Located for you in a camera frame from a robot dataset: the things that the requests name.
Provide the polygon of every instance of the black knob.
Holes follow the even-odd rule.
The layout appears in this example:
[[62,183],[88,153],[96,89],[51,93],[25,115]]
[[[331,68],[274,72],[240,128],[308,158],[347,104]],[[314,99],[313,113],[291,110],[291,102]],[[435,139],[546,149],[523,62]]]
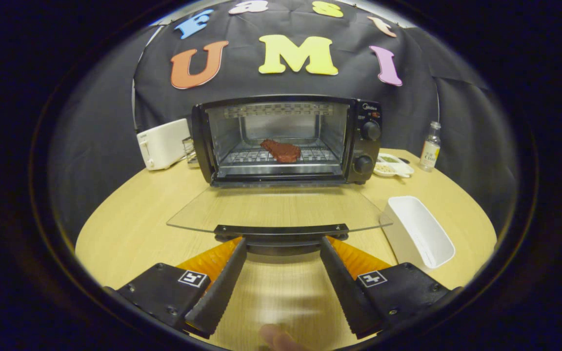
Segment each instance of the black knob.
[[381,127],[376,122],[366,122],[361,129],[361,136],[367,140],[377,140],[381,137]]
[[355,160],[355,171],[359,174],[368,174],[374,168],[372,158],[360,156]]

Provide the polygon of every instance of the control panel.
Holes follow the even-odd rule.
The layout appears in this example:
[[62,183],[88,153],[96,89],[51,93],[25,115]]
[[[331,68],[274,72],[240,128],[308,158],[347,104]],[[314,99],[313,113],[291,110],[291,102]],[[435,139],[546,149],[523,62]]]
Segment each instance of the control panel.
[[370,178],[381,148],[381,105],[373,101],[357,100],[355,107],[355,142],[348,182],[362,184]]

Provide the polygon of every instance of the glass bottle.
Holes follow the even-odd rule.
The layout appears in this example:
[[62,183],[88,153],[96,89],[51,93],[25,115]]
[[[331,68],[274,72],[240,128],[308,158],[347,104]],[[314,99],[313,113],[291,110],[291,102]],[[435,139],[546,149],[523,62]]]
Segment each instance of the glass bottle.
[[439,122],[431,122],[431,129],[424,141],[424,148],[420,157],[419,167],[422,171],[431,172],[435,168],[439,149],[442,146],[442,140],[439,139],[439,129],[441,128],[442,125]]

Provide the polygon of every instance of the blue letter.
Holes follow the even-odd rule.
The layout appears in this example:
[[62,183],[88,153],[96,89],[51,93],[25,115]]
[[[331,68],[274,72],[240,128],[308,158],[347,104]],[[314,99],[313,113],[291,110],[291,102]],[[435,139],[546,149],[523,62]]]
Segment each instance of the blue letter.
[[207,14],[210,14],[213,11],[214,10],[212,9],[207,9],[201,12],[200,14],[197,14],[193,18],[190,18],[185,22],[182,22],[177,27],[175,27],[175,29],[179,29],[181,33],[183,33],[181,39],[185,39],[191,36],[192,34],[200,31],[201,29],[205,28],[205,26],[207,26],[205,22],[208,22],[209,20],[209,16]]

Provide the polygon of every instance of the black cloth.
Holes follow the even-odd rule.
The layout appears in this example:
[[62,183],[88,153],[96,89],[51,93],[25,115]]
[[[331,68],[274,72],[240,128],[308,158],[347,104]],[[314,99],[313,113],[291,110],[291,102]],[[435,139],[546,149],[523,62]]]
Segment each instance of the black cloth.
[[155,31],[144,28],[115,47],[62,109],[49,150],[49,190],[73,243],[101,202],[144,168],[133,131],[131,79]]
[[[422,29],[403,29],[383,19],[397,34],[391,38],[366,18],[373,14],[341,3],[343,18],[314,13],[311,2],[303,0],[270,1],[263,13],[230,16],[227,11],[236,4],[208,7],[214,12],[207,26],[185,39],[175,27],[200,11],[160,29],[147,47],[156,27],[143,29],[100,62],[71,97],[53,144],[50,186],[73,241],[96,207],[144,167],[131,118],[132,76],[138,132],[179,118],[189,120],[192,106],[203,102],[323,94],[380,102],[382,146],[419,156],[430,122],[439,120],[442,150],[437,168],[481,205],[497,231],[502,229],[516,198],[515,149],[500,103],[462,58]],[[259,37],[269,34],[285,35],[297,46],[309,36],[329,38],[339,74],[310,74],[305,69],[308,60],[298,73],[287,67],[281,74],[260,74],[265,44]],[[229,44],[223,48],[216,77],[190,89],[174,88],[170,59],[197,49],[190,73],[199,73],[207,62],[203,47],[219,40]],[[371,45],[392,51],[402,86],[377,78],[380,67]]]

